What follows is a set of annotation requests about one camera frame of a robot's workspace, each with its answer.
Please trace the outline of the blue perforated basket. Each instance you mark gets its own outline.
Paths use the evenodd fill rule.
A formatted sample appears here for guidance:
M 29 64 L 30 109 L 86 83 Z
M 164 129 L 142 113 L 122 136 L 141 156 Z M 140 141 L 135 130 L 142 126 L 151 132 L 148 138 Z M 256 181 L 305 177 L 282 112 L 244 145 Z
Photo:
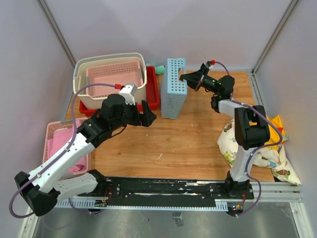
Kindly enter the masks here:
M 187 97 L 187 82 L 179 79 L 185 58 L 167 59 L 160 86 L 161 117 L 177 119 Z

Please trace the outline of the pink perforated basket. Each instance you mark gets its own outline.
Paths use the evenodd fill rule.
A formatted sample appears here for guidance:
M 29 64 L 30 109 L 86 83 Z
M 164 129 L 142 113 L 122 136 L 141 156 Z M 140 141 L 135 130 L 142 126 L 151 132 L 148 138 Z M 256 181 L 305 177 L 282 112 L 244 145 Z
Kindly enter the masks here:
M 122 86 L 134 84 L 137 86 L 135 99 L 140 101 L 146 98 L 146 82 L 137 60 L 90 67 L 86 70 L 86 82 L 88 84 L 104 83 Z

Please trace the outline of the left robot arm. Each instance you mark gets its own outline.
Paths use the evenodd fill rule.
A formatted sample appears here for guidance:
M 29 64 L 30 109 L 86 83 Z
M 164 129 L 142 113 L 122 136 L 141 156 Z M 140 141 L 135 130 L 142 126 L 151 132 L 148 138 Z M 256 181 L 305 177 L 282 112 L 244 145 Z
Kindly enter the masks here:
M 94 151 L 104 141 L 113 138 L 117 129 L 128 125 L 149 127 L 157 118 L 148 102 L 142 101 L 140 113 L 136 105 L 127 104 L 123 96 L 111 94 L 102 107 L 76 129 L 66 142 L 45 163 L 29 173 L 19 172 L 14 180 L 20 194 L 36 216 L 51 211 L 58 202 L 80 194 L 101 196 L 106 191 L 106 178 L 97 170 L 62 180 L 62 176 L 82 157 Z

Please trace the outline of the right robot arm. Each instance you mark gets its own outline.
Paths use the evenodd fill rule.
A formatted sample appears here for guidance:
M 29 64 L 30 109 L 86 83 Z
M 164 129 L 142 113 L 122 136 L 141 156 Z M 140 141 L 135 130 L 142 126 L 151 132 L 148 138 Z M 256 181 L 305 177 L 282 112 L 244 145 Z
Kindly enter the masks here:
M 180 75 L 180 80 L 185 81 L 188 87 L 195 91 L 204 88 L 207 92 L 213 92 L 212 109 L 234 119 L 238 152 L 224 182 L 211 184 L 211 198 L 253 199 L 250 171 L 254 162 L 254 153 L 270 138 L 264 108 L 260 105 L 250 106 L 231 99 L 235 79 L 226 75 L 216 80 L 208 75 L 209 70 L 203 64 L 198 71 Z

